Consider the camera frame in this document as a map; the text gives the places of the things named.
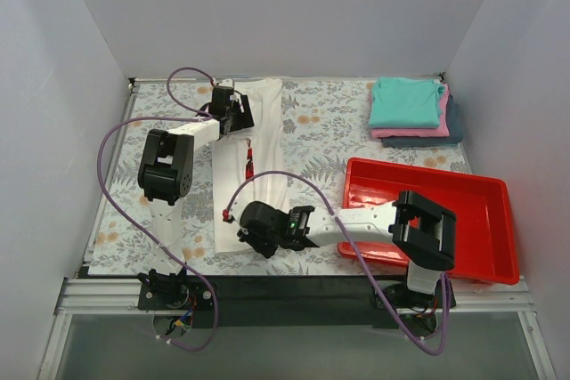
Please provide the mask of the white coca-cola t-shirt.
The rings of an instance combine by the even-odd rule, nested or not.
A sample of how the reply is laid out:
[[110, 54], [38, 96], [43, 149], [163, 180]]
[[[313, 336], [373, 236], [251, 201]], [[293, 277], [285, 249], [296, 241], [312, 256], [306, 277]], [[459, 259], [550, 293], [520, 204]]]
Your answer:
[[235, 254], [251, 247], [239, 241], [239, 226], [223, 221], [222, 212], [232, 194], [251, 175], [283, 170], [282, 81], [266, 78], [239, 82], [235, 88], [248, 96], [254, 126], [231, 133], [212, 145], [215, 253]]

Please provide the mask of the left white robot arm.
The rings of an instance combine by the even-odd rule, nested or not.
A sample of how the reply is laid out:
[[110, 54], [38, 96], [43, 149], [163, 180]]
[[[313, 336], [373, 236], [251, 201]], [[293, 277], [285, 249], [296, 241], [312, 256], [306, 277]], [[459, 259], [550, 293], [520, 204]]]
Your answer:
[[147, 135], [138, 184], [150, 203], [151, 234], [157, 249], [149, 271], [138, 278], [169, 308], [183, 307], [190, 296], [181, 265], [182, 210], [192, 185], [194, 153], [254, 124], [248, 96], [218, 85], [213, 88], [210, 103], [191, 121], [170, 130], [152, 129]]

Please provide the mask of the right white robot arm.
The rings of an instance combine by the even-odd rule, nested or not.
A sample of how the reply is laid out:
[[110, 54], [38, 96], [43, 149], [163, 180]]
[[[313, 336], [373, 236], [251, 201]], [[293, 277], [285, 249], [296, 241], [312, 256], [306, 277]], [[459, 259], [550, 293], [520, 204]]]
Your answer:
[[279, 248], [302, 251], [337, 244], [346, 239], [344, 230], [355, 243], [393, 243], [409, 259], [404, 299], [418, 307], [433, 299], [441, 274], [455, 267], [456, 214], [411, 190], [393, 202], [336, 214], [314, 206], [283, 212], [254, 201], [238, 224], [239, 241], [265, 258]]

